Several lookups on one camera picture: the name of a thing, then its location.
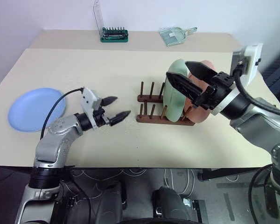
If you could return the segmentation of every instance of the beige tabletop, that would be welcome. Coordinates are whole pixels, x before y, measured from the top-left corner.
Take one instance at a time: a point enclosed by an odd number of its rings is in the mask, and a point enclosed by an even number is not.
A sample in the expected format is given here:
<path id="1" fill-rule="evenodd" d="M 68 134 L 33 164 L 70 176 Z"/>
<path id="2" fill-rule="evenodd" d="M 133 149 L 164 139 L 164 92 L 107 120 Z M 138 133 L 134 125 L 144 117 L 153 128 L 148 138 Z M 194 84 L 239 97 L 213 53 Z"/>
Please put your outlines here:
<path id="1" fill-rule="evenodd" d="M 41 38 L 42 35 L 32 44 L 34 49 L 25 50 L 0 85 L 0 165 L 33 165 L 40 132 L 18 132 L 7 121 L 8 110 L 20 95 L 40 87 L 66 92 L 81 86 L 96 90 L 102 97 L 119 97 L 106 107 L 107 116 L 124 110 L 132 112 L 124 122 L 113 127 L 104 126 L 85 132 L 72 144 L 67 165 L 239 168 L 260 167 L 270 163 L 269 153 L 246 141 L 220 114 L 210 115 L 203 123 L 194 126 L 142 124 L 135 120 L 140 110 L 136 98 L 141 81 L 145 83 L 144 92 L 149 92 L 150 84 L 154 81 L 154 91 L 157 93 L 165 79 L 165 72 L 178 58 L 210 60 L 217 70 L 229 72 L 232 53 L 226 49 L 225 52 L 212 53 L 140 49 L 37 49 L 36 45 L 41 45 L 37 44 Z M 280 108 L 278 100 L 260 74 L 250 84 L 248 91 Z M 65 116 L 82 112 L 80 97 L 79 93 L 67 97 Z M 160 111 L 161 106 L 158 105 L 155 113 Z"/>

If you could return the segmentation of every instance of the floor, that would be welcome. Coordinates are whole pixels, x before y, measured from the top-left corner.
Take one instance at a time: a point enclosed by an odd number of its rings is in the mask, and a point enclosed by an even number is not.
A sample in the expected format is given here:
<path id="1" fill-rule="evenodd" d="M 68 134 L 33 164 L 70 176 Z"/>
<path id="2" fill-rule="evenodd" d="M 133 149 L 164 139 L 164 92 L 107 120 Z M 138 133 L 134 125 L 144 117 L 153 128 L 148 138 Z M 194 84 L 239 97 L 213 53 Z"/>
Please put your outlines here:
<path id="1" fill-rule="evenodd" d="M 141 170 L 131 169 L 132 172 L 138 173 Z M 76 181 L 85 190 L 91 200 L 93 210 L 96 211 L 100 201 L 100 190 L 105 189 L 115 180 L 123 180 L 127 186 L 127 209 L 123 212 L 123 219 L 152 217 L 153 207 L 151 203 L 152 192 L 165 185 L 164 169 L 154 168 L 147 169 L 143 174 L 134 174 L 129 169 L 125 169 L 125 173 L 121 173 L 120 169 L 100 169 L 85 170 L 82 174 L 80 170 L 75 170 Z M 242 174 L 236 182 L 230 182 L 226 178 L 217 178 L 210 181 L 201 182 L 197 179 L 199 169 L 193 169 L 196 176 L 195 185 L 190 199 L 204 200 L 207 210 L 207 219 L 204 223 L 209 224 L 253 224 L 252 216 L 248 207 L 247 192 L 248 185 L 254 172 Z M 172 169 L 174 189 L 182 192 L 187 184 L 188 173 L 186 169 Z M 105 181 L 95 181 L 96 179 L 106 179 Z M 230 180 L 236 179 L 236 176 L 229 177 Z M 170 169 L 166 170 L 166 179 L 168 185 L 172 187 Z M 0 168 L 0 224 L 12 224 L 18 210 L 25 185 L 29 181 L 29 175 L 11 170 Z M 193 183 L 192 173 L 189 172 L 189 187 L 185 194 L 191 191 Z M 78 195 L 78 190 L 71 183 L 67 186 L 63 184 L 66 195 Z M 275 219 L 270 218 L 266 214 L 264 204 L 263 188 L 255 188 L 252 193 L 253 198 L 257 199 L 254 205 L 255 212 L 259 218 L 259 223 L 274 224 Z M 196 212 L 188 208 L 193 221 L 197 221 Z M 69 214 L 69 224 L 87 223 L 88 207 L 87 201 L 81 199 L 72 208 Z M 92 223 L 94 223 L 94 214 L 92 214 Z"/>

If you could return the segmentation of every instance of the wooden peg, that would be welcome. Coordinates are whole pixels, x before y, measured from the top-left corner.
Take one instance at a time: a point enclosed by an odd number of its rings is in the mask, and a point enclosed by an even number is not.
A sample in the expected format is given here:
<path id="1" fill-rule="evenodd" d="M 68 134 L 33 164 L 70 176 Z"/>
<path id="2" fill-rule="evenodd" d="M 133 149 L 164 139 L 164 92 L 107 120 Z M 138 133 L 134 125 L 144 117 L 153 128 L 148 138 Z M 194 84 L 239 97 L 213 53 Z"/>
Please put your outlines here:
<path id="1" fill-rule="evenodd" d="M 155 104 L 153 105 L 153 108 L 151 109 L 151 113 L 150 113 L 150 116 L 149 116 L 150 119 L 153 118 L 154 108 L 155 108 Z"/>
<path id="2" fill-rule="evenodd" d="M 153 90 L 154 90 L 154 82 L 151 83 L 149 98 L 151 98 L 151 96 L 153 95 Z"/>
<path id="3" fill-rule="evenodd" d="M 139 117 L 142 117 L 142 111 L 143 111 L 143 104 L 141 104 L 141 106 L 140 106 L 140 115 L 139 115 Z"/>
<path id="4" fill-rule="evenodd" d="M 162 96 L 162 93 L 163 93 L 163 90 L 164 90 L 164 86 L 165 86 L 165 83 L 162 84 L 161 91 L 160 91 L 160 94 L 159 94 L 159 99 Z"/>
<path id="5" fill-rule="evenodd" d="M 192 107 L 190 106 L 190 107 L 187 109 L 187 111 L 184 113 L 184 115 L 183 115 L 183 117 L 182 117 L 182 120 L 184 120 L 184 119 L 187 117 L 188 113 L 189 113 L 191 110 L 192 110 Z"/>
<path id="6" fill-rule="evenodd" d="M 147 101 L 144 101 L 144 115 L 147 115 Z"/>
<path id="7" fill-rule="evenodd" d="M 144 82 L 141 82 L 140 97 L 142 97 L 142 95 L 143 95 L 143 84 L 144 84 Z"/>
<path id="8" fill-rule="evenodd" d="M 167 110 L 167 105 L 164 106 L 164 109 L 161 114 L 161 119 L 163 119 L 163 117 L 165 116 L 166 110 Z"/>

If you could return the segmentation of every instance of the green plate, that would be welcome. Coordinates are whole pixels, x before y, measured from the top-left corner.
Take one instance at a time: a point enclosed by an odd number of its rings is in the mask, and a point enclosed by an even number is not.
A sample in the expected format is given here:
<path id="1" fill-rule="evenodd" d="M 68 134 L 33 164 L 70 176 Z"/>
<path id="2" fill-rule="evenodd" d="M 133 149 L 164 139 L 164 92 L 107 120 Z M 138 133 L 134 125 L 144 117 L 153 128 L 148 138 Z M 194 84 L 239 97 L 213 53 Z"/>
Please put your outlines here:
<path id="1" fill-rule="evenodd" d="M 185 61 L 182 59 L 178 59 L 173 62 L 168 71 L 179 73 L 188 77 L 188 69 L 185 65 Z M 170 121 L 177 122 L 181 117 L 183 107 L 185 106 L 185 100 L 186 97 L 174 89 L 166 78 L 163 94 L 163 106 L 165 107 L 167 105 L 166 117 Z"/>

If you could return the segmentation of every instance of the blue plastic plate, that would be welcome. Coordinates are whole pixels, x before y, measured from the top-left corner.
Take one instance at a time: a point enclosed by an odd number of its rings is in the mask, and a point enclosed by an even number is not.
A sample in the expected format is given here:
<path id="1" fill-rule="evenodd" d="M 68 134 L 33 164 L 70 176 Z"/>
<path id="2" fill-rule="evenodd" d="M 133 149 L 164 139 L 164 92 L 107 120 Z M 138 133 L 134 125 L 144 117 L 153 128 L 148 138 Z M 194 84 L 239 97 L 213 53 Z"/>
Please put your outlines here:
<path id="1" fill-rule="evenodd" d="M 40 88 L 29 91 L 16 99 L 8 112 L 8 122 L 15 130 L 36 132 L 41 130 L 43 123 L 54 103 L 62 96 L 58 90 Z M 65 99 L 62 99 L 51 114 L 47 126 L 62 116 Z"/>

